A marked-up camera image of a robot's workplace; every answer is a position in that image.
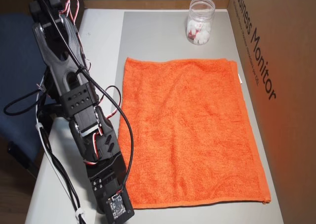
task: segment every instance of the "chair backrest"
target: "chair backrest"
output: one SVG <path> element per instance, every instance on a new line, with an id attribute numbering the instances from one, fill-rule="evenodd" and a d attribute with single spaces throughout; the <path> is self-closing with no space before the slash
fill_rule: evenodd
<path id="1" fill-rule="evenodd" d="M 25 14 L 0 15 L 0 135 L 17 144 L 33 161 L 40 148 L 35 109 L 14 117 L 2 111 L 9 102 L 35 90 L 45 71 L 32 24 L 32 18 Z M 24 109 L 35 100 L 36 96 L 31 96 L 11 109 Z"/>

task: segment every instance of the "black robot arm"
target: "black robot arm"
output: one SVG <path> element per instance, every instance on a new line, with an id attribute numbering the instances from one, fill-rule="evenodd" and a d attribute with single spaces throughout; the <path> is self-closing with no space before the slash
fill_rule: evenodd
<path id="1" fill-rule="evenodd" d="M 30 3 L 33 31 L 47 65 L 44 85 L 47 93 L 61 104 L 62 115 L 86 165 L 87 176 L 98 207 L 108 223 L 122 224 L 134 215 L 125 187 L 126 170 L 117 136 L 109 119 L 98 106 L 95 88 L 103 93 L 125 119 L 120 107 L 89 75 L 76 26 L 65 14 L 60 0 L 35 0 Z"/>

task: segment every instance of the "orange towel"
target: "orange towel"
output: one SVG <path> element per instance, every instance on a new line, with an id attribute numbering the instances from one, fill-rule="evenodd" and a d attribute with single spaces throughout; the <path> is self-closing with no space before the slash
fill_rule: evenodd
<path id="1" fill-rule="evenodd" d="M 122 108 L 135 139 L 127 182 L 134 208 L 270 202 L 235 62 L 128 58 Z M 118 134 L 128 165 L 122 117 Z"/>

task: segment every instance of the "clear plastic jar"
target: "clear plastic jar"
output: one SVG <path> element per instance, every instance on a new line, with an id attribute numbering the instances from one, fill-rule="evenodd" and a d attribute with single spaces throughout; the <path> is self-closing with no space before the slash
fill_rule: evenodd
<path id="1" fill-rule="evenodd" d="M 187 38 L 195 45 L 208 42 L 215 13 L 215 4 L 211 0 L 192 0 L 190 3 Z"/>

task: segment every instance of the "cardboard box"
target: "cardboard box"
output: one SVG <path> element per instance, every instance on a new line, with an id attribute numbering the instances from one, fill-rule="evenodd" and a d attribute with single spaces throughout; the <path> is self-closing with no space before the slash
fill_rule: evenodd
<path id="1" fill-rule="evenodd" d="M 314 0 L 230 0 L 228 12 L 284 223 L 316 219 Z"/>

